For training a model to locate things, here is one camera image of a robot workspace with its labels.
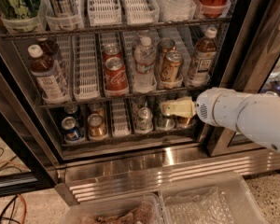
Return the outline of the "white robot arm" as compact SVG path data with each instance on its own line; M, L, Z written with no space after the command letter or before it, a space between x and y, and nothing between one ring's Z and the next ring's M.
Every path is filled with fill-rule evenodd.
M163 115L192 118L243 134L246 138L280 153L280 97L269 93L246 93L212 88L195 102L189 97L161 102Z

